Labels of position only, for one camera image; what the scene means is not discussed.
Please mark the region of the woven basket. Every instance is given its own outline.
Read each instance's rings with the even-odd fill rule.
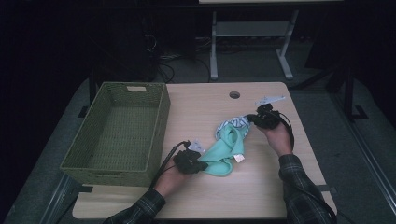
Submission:
[[[169,108],[165,84],[104,82],[61,170],[82,184],[149,186]]]

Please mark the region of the person's right hand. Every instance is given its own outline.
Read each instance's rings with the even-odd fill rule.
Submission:
[[[289,133],[283,123],[279,123],[273,130],[263,129],[256,126],[268,139],[271,148],[276,152],[278,157],[286,154],[292,154]]]
[[[164,198],[176,192],[192,176],[185,175],[177,169],[174,157],[169,160],[164,170],[154,187]]]

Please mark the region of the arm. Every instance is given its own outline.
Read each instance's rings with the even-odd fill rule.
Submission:
[[[134,205],[109,217],[104,224],[129,223],[149,224],[165,205],[165,198],[179,189],[191,175],[182,174],[173,158],[166,164],[165,172],[155,187],[149,189]]]
[[[298,186],[323,199],[316,185],[306,175],[300,159],[293,155],[286,127],[280,123],[273,130],[258,129],[265,134],[269,145],[279,157],[279,176],[283,180],[288,223],[332,223],[329,213],[321,204],[292,186]]]

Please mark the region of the grommet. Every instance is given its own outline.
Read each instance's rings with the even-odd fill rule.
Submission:
[[[231,91],[230,92],[230,97],[233,99],[238,99],[241,96],[241,94],[238,91]]]

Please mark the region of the teal cloth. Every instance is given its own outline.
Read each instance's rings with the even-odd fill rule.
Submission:
[[[200,158],[200,161],[208,164],[208,167],[204,170],[207,174],[228,175],[233,170],[231,161],[233,155],[243,155],[245,153],[244,138],[250,125],[246,122],[239,127],[235,127],[230,121],[226,121],[219,126],[217,130],[218,141]]]

